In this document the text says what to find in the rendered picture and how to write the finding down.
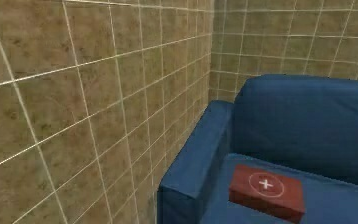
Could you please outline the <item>red first aid box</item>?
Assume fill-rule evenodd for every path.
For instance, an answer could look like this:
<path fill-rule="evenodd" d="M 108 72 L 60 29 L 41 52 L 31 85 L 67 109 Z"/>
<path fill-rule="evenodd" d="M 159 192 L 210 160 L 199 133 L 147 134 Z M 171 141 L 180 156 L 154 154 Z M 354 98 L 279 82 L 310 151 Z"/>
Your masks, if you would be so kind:
<path fill-rule="evenodd" d="M 243 164 L 235 166 L 229 201 L 293 224 L 306 212 L 300 180 Z"/>

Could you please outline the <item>blue sofa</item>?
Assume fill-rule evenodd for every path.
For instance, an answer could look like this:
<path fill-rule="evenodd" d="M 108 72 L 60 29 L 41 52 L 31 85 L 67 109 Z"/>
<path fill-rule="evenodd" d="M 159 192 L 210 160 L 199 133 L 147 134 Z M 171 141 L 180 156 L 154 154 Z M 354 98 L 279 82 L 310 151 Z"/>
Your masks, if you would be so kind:
<path fill-rule="evenodd" d="M 291 224 L 266 201 L 230 201 L 238 165 L 301 189 L 299 224 L 358 224 L 358 81 L 267 74 L 212 101 L 159 184 L 157 224 Z"/>

